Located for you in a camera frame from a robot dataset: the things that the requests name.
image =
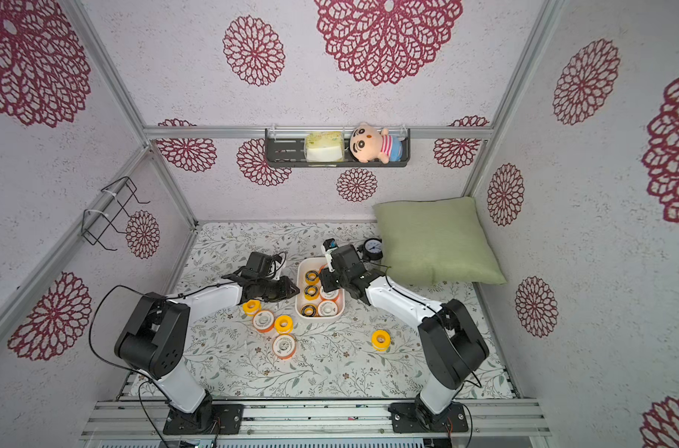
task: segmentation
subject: alarm clock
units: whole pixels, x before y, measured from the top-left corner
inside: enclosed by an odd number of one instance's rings
[[[382,259],[382,240],[379,238],[369,238],[362,245],[362,260],[365,262],[376,262]]]

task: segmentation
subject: striped shirt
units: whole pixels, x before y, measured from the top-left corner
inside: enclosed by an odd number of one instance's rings
[[[384,154],[387,154],[387,157],[390,156],[390,153],[392,152],[392,137],[391,136],[382,136],[382,151]]]

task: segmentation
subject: green pillow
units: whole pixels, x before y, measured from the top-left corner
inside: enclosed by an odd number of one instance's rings
[[[374,206],[382,264],[401,284],[506,283],[477,218],[474,198]]]

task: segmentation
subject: clock face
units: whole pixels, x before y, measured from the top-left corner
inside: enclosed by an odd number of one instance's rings
[[[379,254],[382,251],[382,242],[379,239],[368,239],[365,249],[371,254]]]

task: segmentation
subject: white plastic tray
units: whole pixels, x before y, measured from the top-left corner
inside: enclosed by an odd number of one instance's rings
[[[308,258],[304,260],[297,268],[297,287],[299,288],[299,294],[295,296],[295,310],[297,311],[297,315],[300,319],[308,320],[309,322],[327,323],[339,319],[344,312],[344,290],[340,289],[339,297],[337,300],[335,300],[338,309],[337,315],[327,318],[321,318],[318,316],[315,316],[314,318],[308,318],[307,316],[302,315],[302,307],[309,303],[313,304],[314,306],[319,306],[319,303],[322,301],[322,299],[309,301],[304,298],[304,289],[307,287],[307,282],[304,280],[304,275],[307,274],[307,271],[319,270],[319,268],[325,264],[327,264],[327,260],[323,256],[316,256],[314,258]]]

